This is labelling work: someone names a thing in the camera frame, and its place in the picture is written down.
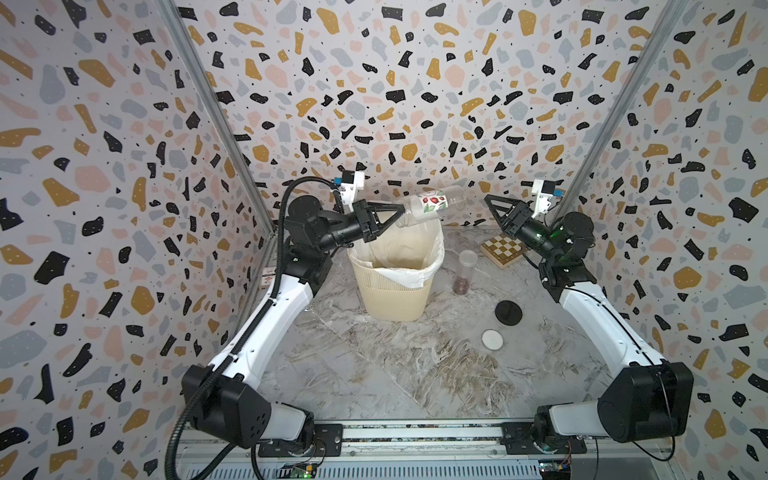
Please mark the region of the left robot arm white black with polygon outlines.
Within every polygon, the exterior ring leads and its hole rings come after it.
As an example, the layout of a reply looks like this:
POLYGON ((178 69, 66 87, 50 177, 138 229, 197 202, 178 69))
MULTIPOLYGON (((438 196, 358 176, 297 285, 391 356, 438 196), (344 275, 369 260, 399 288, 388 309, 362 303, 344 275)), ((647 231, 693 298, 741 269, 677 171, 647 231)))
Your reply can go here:
POLYGON ((314 196, 295 198, 279 220, 287 238, 271 292, 208 366, 192 366, 185 373, 181 424, 240 448, 282 442, 300 452, 308 449, 314 440, 313 414, 270 402, 258 392, 267 364, 320 290, 334 252, 377 240, 404 213, 400 204, 366 200, 339 213, 323 209, 314 196))

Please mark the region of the white jar lid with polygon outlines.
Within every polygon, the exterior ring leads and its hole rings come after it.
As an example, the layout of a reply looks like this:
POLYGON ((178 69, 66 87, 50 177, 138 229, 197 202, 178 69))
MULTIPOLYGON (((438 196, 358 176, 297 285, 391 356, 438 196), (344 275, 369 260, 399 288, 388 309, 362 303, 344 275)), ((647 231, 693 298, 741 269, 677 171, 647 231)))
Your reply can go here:
POLYGON ((485 330, 481 335, 481 342, 483 346, 490 351, 498 351, 504 345, 504 339, 502 335, 493 329, 485 330))

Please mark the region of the black jar lid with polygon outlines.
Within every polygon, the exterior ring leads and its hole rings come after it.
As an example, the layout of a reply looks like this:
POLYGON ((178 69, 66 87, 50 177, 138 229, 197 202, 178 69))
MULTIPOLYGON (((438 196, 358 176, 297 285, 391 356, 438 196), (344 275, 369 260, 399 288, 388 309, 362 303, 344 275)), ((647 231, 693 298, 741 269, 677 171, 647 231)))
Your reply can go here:
POLYGON ((494 309, 494 314, 496 319, 505 326, 516 326, 523 318, 522 309, 511 300, 500 301, 494 309))

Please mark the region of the white lid tea jar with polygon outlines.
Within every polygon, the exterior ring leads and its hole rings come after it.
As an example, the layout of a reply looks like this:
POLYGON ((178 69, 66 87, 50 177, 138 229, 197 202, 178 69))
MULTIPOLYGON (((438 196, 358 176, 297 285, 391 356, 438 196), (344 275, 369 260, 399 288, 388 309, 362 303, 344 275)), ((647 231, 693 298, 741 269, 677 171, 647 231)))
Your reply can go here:
POLYGON ((405 228, 440 220, 449 213, 464 210, 467 201, 461 187, 449 186, 403 198, 400 203, 405 207, 405 213, 396 225, 405 228))

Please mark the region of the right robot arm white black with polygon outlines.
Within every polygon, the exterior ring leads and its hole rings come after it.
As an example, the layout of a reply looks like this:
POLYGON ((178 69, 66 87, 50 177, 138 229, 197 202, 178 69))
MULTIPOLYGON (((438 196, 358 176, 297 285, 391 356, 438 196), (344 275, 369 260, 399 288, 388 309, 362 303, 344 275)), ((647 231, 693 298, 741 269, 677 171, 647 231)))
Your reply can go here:
POLYGON ((553 453, 579 437, 640 444, 681 436, 693 374, 651 347, 603 293, 584 262, 595 241, 591 218, 572 211, 547 226, 523 200, 487 195, 485 203, 504 234, 540 256, 542 286, 585 331, 612 376, 594 401, 539 407, 530 433, 536 448, 553 453))

